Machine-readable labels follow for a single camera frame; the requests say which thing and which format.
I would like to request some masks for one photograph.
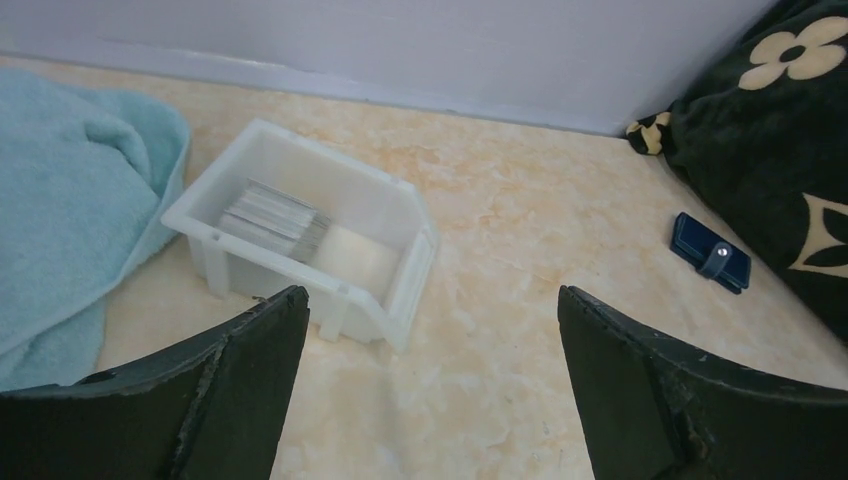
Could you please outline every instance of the marble floor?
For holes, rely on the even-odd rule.
[[[0,59],[177,107],[192,182],[264,118],[415,184],[442,246],[407,353],[310,328],[273,478],[592,478],[556,320],[560,285],[730,360],[848,389],[848,352],[755,260],[728,293],[670,253],[686,211],[738,239],[626,142],[435,113]],[[251,305],[210,295],[178,239],[111,296],[100,367]]]

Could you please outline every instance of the white wall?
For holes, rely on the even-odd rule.
[[[774,0],[0,0],[0,51],[619,134]]]

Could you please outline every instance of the pillow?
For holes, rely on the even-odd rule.
[[[628,127],[848,341],[848,0],[782,0]]]

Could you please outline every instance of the towel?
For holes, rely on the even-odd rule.
[[[0,391],[94,371],[105,295],[175,235],[189,139],[149,96],[0,69]]]

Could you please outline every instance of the blue wallet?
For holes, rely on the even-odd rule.
[[[748,288],[751,257],[685,213],[674,221],[671,251],[737,295]]]

